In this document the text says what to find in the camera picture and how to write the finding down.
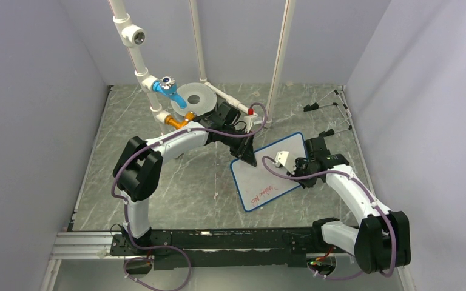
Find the blue framed whiteboard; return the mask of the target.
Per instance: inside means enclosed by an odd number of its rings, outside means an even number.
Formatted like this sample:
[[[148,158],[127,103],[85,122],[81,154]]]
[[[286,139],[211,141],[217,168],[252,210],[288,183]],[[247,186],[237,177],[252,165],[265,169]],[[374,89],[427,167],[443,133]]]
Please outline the blue framed whiteboard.
[[[279,178],[267,171],[262,164],[262,157],[275,158],[277,152],[283,150],[296,157],[306,157],[304,141],[303,134],[295,132],[255,150],[255,167],[239,159],[230,163],[232,177],[245,212],[251,212],[300,187],[295,181]]]

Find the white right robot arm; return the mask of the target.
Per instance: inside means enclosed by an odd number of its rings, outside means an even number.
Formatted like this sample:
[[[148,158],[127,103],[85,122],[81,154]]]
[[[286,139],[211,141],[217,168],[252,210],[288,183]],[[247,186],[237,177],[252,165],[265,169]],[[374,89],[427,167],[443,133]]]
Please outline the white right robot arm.
[[[337,218],[315,221],[310,243],[324,252],[336,246],[353,255],[364,273],[393,274],[411,262],[410,221],[403,211],[393,211],[380,202],[354,173],[348,160],[332,154],[324,137],[304,142],[306,156],[295,159],[296,177],[304,188],[321,181],[332,188],[348,206],[357,225],[349,226]]]

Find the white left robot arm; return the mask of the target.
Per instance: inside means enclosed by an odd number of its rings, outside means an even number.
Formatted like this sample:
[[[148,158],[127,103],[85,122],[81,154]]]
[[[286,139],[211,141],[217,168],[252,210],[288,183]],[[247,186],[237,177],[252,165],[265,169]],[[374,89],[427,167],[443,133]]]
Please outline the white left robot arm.
[[[152,139],[134,136],[128,140],[113,169],[111,194],[124,203],[122,233],[126,247],[136,255],[151,246],[152,226],[149,222],[149,200],[159,185],[164,163],[211,143],[229,147],[235,158],[257,166],[253,142],[255,133],[246,124],[238,128],[241,112],[227,102],[202,115],[187,112],[184,121],[171,115],[165,123],[174,131]]]

